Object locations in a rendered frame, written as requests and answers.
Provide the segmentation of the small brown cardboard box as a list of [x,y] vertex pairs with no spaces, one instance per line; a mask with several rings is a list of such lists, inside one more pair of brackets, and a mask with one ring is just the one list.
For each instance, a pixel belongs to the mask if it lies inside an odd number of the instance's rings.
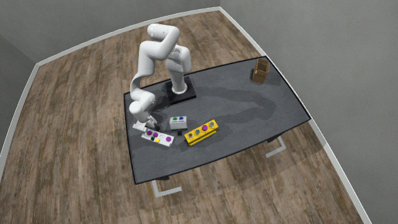
[[266,79],[266,76],[269,73],[269,63],[268,60],[264,60],[261,58],[257,60],[257,63],[256,63],[257,65],[255,65],[256,69],[253,71],[252,81],[263,84],[264,80]]

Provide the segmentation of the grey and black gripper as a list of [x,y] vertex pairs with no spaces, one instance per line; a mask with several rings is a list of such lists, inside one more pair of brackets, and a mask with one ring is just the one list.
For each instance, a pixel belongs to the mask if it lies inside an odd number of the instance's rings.
[[152,116],[150,116],[150,117],[151,117],[151,120],[147,121],[145,127],[155,128],[157,131],[159,131],[161,126],[159,124],[157,124],[157,121]]

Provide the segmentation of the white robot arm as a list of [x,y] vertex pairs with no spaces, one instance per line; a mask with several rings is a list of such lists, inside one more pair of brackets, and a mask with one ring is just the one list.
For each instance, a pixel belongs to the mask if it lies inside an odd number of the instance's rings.
[[154,75],[155,62],[164,61],[172,80],[172,91],[175,94],[182,94],[187,90],[183,74],[191,70],[190,51],[187,47],[177,45],[179,29],[175,26],[162,24],[151,24],[147,28],[149,37],[160,41],[143,41],[139,47],[138,72],[132,79],[130,95],[134,102],[130,104],[130,113],[137,119],[132,128],[147,133],[145,127],[151,119],[146,111],[155,101],[155,95],[140,89],[142,77]]

